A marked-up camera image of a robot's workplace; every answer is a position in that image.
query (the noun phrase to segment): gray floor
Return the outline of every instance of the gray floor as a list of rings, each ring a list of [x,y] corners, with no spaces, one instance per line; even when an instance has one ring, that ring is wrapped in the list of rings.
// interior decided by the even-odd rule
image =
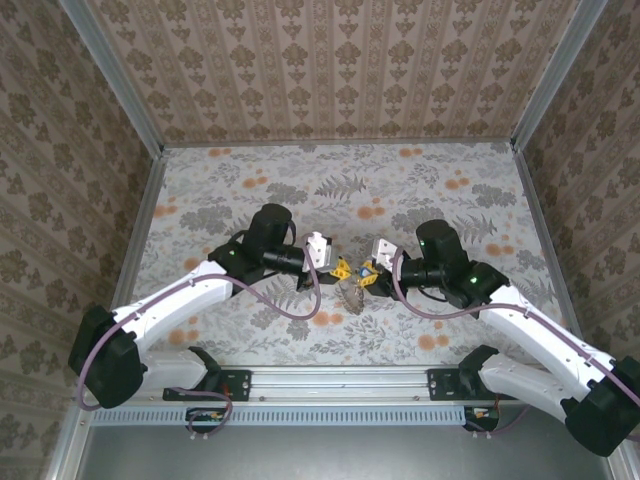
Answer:
[[[229,427],[206,441],[176,427],[93,430],[81,479],[611,478],[540,412],[491,440],[453,427]]]

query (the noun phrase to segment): black cable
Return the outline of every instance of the black cable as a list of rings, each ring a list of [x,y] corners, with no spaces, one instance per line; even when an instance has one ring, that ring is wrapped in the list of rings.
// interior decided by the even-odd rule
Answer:
[[[291,230],[291,236],[293,239],[291,240],[291,245],[295,245],[296,243],[296,224],[293,220],[289,220],[289,229]]]
[[[425,292],[423,289],[419,288],[418,291],[424,295],[427,298],[430,298],[431,300],[435,300],[436,302],[442,302],[442,303],[447,303],[447,300],[444,298],[438,298],[438,297],[434,297],[433,295],[428,294],[427,292]]]

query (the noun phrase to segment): metal frame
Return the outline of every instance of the metal frame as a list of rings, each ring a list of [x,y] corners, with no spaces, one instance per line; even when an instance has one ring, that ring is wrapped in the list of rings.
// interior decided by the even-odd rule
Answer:
[[[542,243],[549,271],[563,315],[571,323],[577,336],[580,330],[562,279],[559,264],[551,244],[551,238],[544,223],[533,183],[529,176],[524,157],[515,155],[515,162],[531,208],[536,230]],[[153,209],[162,186],[166,159],[154,162],[147,183],[143,204],[138,214],[131,243],[127,250],[125,266],[118,281],[114,305],[129,302],[131,291],[144,251],[144,244],[151,223]],[[437,366],[372,366],[372,367],[239,367],[251,370],[252,396],[248,407],[261,411],[300,410],[301,407],[323,407],[324,411],[339,412],[344,407],[370,409],[372,407],[391,408],[397,412],[428,411],[442,407],[485,406],[487,402],[449,401],[435,402],[429,399],[426,385],[426,370],[446,368]],[[517,407],[519,401],[504,402]],[[173,408],[193,407],[190,403],[173,403]],[[218,406],[215,402],[198,403],[198,406]],[[139,412],[167,407],[162,400],[162,392],[141,392],[127,402],[127,407]],[[71,407],[60,433],[47,479],[70,480],[76,478],[85,444],[91,428],[94,413]],[[625,442],[608,462],[614,480],[640,479],[640,466],[633,449]]]
[[[558,299],[560,312],[562,313],[562,316],[567,320],[567,324],[571,332],[575,336],[582,338],[582,331],[580,330],[578,317],[576,316],[576,312],[573,309],[573,304],[571,303],[569,290],[567,289],[567,284],[564,281],[564,276],[562,275],[562,270],[560,269],[558,256],[556,255],[556,251],[553,248],[551,234],[549,234],[549,229],[547,228],[547,223],[544,219],[544,214],[542,213],[540,200],[538,200],[536,188],[533,185],[533,179],[531,178],[531,174],[529,173],[529,167],[527,166],[527,162],[524,158],[524,153],[522,153],[520,149],[516,149],[513,158],[516,162],[516,167],[518,168],[518,173],[520,175],[520,181],[522,182],[524,194],[527,197],[527,203],[529,204],[529,210],[531,211],[533,224],[536,227],[536,233],[538,234],[540,246],[542,247],[542,252],[544,253],[544,258],[549,270],[549,276],[551,277],[551,283],[553,284],[553,288],[556,291],[556,298]]]
[[[564,31],[556,51],[549,60],[549,65],[513,131],[512,137],[516,148],[524,150],[526,147],[606,5],[607,0],[585,0],[578,4],[569,26]]]
[[[78,30],[80,38],[89,49],[93,60],[100,67],[100,71],[129,117],[133,128],[138,132],[140,139],[149,151],[149,155],[153,159],[159,158],[162,153],[162,135],[153,123],[144,102],[138,97],[126,69],[111,50],[109,41],[98,20],[91,12],[88,2],[60,0],[60,3]]]
[[[189,407],[119,407],[96,412],[92,427],[176,426],[185,427]],[[333,426],[463,426],[464,407],[259,407],[236,405],[229,415],[230,427],[333,427]],[[211,421],[194,420],[192,426],[211,426]]]
[[[284,147],[297,145],[422,145],[425,143],[464,143],[466,145],[475,143],[508,143],[508,137],[449,137],[449,138],[341,138],[335,140],[316,139],[316,140],[267,140],[267,141],[248,141],[248,142],[203,142],[203,143],[181,143],[179,145],[168,143],[165,145],[167,149],[173,148],[206,148],[206,147]]]

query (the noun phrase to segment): yellow object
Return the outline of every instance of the yellow object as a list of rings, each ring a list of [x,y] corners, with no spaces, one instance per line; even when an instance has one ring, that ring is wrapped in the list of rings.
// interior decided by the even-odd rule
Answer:
[[[376,280],[378,279],[378,274],[377,273],[372,273],[371,275],[367,275],[367,276],[363,277],[362,276],[362,270],[364,270],[364,269],[369,270],[370,272],[375,272],[376,271],[376,269],[373,267],[373,264],[371,263],[371,261],[367,260],[366,262],[364,262],[362,264],[362,266],[360,267],[360,280],[358,280],[358,285],[360,285],[360,287],[362,287],[362,288],[376,283]]]
[[[376,280],[378,279],[378,274],[374,273],[373,275],[367,275],[366,277],[361,277],[360,281],[358,282],[360,284],[360,286],[362,288],[367,287],[369,285],[373,285],[374,283],[376,283]]]
[[[338,257],[338,266],[334,270],[331,270],[329,274],[340,280],[344,280],[351,276],[351,267],[344,258]]]

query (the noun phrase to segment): black end cap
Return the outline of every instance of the black end cap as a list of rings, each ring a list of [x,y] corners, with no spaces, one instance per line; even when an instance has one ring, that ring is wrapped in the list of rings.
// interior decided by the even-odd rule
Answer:
[[[382,273],[378,274],[378,278],[375,283],[371,285],[367,285],[364,287],[367,292],[369,292],[374,297],[391,297],[395,301],[399,301],[400,298],[396,293],[396,289],[393,288],[393,280],[392,280],[391,272],[388,270],[384,270]],[[400,284],[400,291],[407,297],[407,287]]]
[[[101,305],[84,317],[69,355],[69,367],[80,375],[93,346],[115,324],[113,314]],[[135,335],[118,330],[98,352],[85,385],[103,408],[114,408],[131,398],[142,385],[146,367],[140,363]]]
[[[477,396],[489,390],[484,386],[478,372],[489,358],[497,355],[497,349],[488,345],[480,345],[469,355],[464,357],[458,368],[460,369],[460,383],[470,395]]]
[[[640,363],[631,357],[618,362],[612,373],[633,392],[640,392]],[[583,447],[608,457],[640,423],[640,408],[609,378],[595,384],[581,401],[562,402],[565,425]]]
[[[238,242],[229,242],[219,246],[209,253],[207,260],[217,262],[227,271],[227,275],[236,278],[247,285],[253,285],[262,280],[264,267],[249,258]],[[233,286],[233,294],[242,291],[241,287]]]

